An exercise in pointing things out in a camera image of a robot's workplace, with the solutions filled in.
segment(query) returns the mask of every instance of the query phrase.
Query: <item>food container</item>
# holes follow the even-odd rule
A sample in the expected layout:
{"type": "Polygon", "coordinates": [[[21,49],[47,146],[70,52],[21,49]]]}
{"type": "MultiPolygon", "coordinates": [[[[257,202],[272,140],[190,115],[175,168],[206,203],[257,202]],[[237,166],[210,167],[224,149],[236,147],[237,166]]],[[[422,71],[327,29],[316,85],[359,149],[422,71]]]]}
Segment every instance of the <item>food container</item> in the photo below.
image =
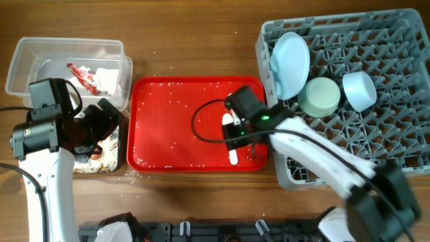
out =
{"type": "Polygon", "coordinates": [[[6,92],[23,99],[24,105],[32,107],[28,85],[45,78],[69,80],[73,74],[68,63],[77,67],[117,69],[114,81],[118,88],[113,95],[98,93],[91,95],[85,88],[78,87],[83,107],[97,104],[106,98],[119,111],[126,108],[132,78],[132,60],[124,53],[119,40],[96,40],[83,38],[22,38],[15,49],[7,75],[6,92]]]}

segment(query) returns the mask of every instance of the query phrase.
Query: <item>black cable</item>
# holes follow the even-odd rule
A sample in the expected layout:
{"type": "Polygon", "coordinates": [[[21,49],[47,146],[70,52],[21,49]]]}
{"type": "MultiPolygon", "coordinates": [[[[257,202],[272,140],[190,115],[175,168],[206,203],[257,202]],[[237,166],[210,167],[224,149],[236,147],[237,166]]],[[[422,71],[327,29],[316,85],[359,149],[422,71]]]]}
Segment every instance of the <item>black cable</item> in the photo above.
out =
{"type": "Polygon", "coordinates": [[[24,175],[26,178],[28,178],[36,187],[36,192],[39,195],[39,201],[40,201],[40,207],[42,210],[42,227],[43,227],[43,241],[48,242],[48,219],[47,219],[47,207],[46,207],[46,201],[45,196],[43,195],[43,189],[42,186],[38,183],[36,179],[32,175],[30,175],[27,171],[24,171],[23,169],[16,167],[14,165],[4,164],[0,163],[0,167],[7,168],[14,170],[22,175],[24,175]]]}
{"type": "Polygon", "coordinates": [[[6,107],[6,108],[0,108],[0,112],[2,111],[11,111],[11,110],[26,110],[26,111],[32,111],[32,108],[29,107],[6,107]]]}
{"type": "Polygon", "coordinates": [[[196,116],[198,114],[198,112],[202,109],[205,108],[206,106],[209,106],[210,104],[213,104],[215,102],[224,102],[223,99],[215,99],[212,101],[209,101],[205,104],[203,104],[202,106],[200,106],[193,114],[192,118],[191,118],[191,130],[193,131],[193,133],[196,135],[196,137],[198,137],[199,139],[201,139],[202,141],[206,141],[209,143],[227,143],[227,142],[234,142],[234,141],[238,141],[238,140],[242,140],[244,138],[251,138],[254,136],[260,136],[263,134],[273,134],[276,132],[280,132],[280,133],[285,133],[285,134],[293,134],[296,136],[299,136],[300,138],[303,138],[305,140],[308,140],[310,142],[312,142],[313,144],[315,144],[316,146],[320,147],[321,149],[323,149],[324,151],[326,151],[328,154],[334,156],[334,158],[338,159],[342,164],[344,164],[344,166],[348,167],[350,170],[354,171],[356,174],[358,174],[358,176],[360,176],[367,184],[369,184],[369,186],[371,187],[371,189],[373,189],[378,195],[379,197],[381,197],[381,199],[384,201],[384,203],[387,205],[387,207],[391,210],[392,214],[396,217],[396,219],[398,220],[398,222],[400,223],[404,233],[406,233],[406,235],[409,238],[409,241],[415,241],[414,237],[412,236],[411,232],[409,231],[409,229],[406,227],[406,225],[403,223],[403,220],[401,219],[400,215],[398,214],[396,208],[394,207],[394,205],[389,201],[389,199],[387,199],[387,197],[385,197],[385,195],[381,192],[381,190],[379,190],[379,188],[377,188],[372,181],[370,181],[370,179],[368,177],[366,177],[360,170],[358,170],[354,165],[350,164],[349,162],[347,162],[346,160],[344,160],[344,158],[340,157],[338,154],[336,154],[334,151],[330,150],[329,148],[327,148],[326,146],[324,146],[323,144],[319,143],[318,141],[314,140],[313,138],[310,138],[309,136],[299,133],[299,132],[295,132],[295,131],[291,131],[291,130],[278,130],[278,129],[273,129],[273,130],[264,130],[264,131],[257,131],[251,134],[245,134],[242,135],[240,137],[236,137],[236,138],[228,138],[228,139],[224,139],[224,140],[211,140],[211,139],[206,139],[202,136],[200,136],[195,128],[194,128],[194,120],[196,119],[196,116]]]}

